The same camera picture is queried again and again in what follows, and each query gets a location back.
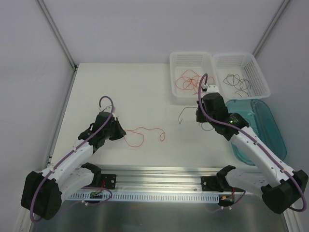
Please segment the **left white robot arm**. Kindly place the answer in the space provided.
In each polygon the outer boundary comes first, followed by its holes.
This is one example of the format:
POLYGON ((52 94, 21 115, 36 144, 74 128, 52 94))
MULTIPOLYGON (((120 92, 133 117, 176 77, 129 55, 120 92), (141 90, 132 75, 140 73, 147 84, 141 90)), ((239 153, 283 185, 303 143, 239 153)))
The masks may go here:
POLYGON ((83 187, 102 186, 101 169, 86 162, 106 140, 119 140, 126 135, 118 117, 100 112, 95 122, 82 132, 68 154, 42 171, 30 172, 25 180, 21 206, 30 214, 50 220, 62 203, 83 187))

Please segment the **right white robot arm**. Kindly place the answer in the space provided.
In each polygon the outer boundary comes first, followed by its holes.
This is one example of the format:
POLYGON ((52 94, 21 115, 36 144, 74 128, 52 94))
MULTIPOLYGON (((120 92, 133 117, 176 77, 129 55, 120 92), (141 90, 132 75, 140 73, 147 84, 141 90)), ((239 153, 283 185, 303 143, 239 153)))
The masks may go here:
POLYGON ((262 198, 274 213, 286 209, 304 212, 307 201, 304 195, 308 175, 295 171, 280 160, 255 134, 248 122, 237 113, 229 113, 223 97, 218 93, 198 96, 198 113, 202 113, 215 131, 234 144, 255 164, 261 176, 244 174, 230 167, 217 178, 217 187, 223 191, 236 187, 262 198))

